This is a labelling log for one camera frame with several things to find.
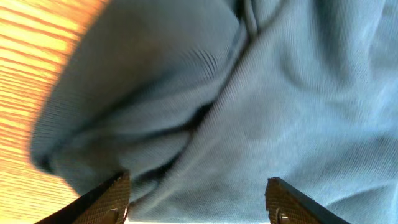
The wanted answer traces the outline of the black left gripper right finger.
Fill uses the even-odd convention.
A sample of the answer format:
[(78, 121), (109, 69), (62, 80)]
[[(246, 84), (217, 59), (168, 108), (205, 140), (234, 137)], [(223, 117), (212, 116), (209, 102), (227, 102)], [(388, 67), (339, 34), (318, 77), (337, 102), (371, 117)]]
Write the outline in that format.
[(265, 200), (271, 224), (349, 224), (279, 177), (268, 179)]

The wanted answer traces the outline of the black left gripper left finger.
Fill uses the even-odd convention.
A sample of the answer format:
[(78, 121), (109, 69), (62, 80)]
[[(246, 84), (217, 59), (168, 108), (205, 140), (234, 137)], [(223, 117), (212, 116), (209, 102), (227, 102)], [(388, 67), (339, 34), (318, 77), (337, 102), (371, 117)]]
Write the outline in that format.
[(120, 172), (36, 224), (124, 224), (129, 196), (129, 173)]

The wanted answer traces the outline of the dark blue polo shirt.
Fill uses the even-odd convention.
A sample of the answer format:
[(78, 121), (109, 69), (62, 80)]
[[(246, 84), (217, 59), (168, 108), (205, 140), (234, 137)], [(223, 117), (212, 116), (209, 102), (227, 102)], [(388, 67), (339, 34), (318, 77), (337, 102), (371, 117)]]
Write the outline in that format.
[(280, 177), (350, 223), (397, 222), (396, 1), (111, 1), (37, 120), (32, 163), (129, 218), (261, 223)]

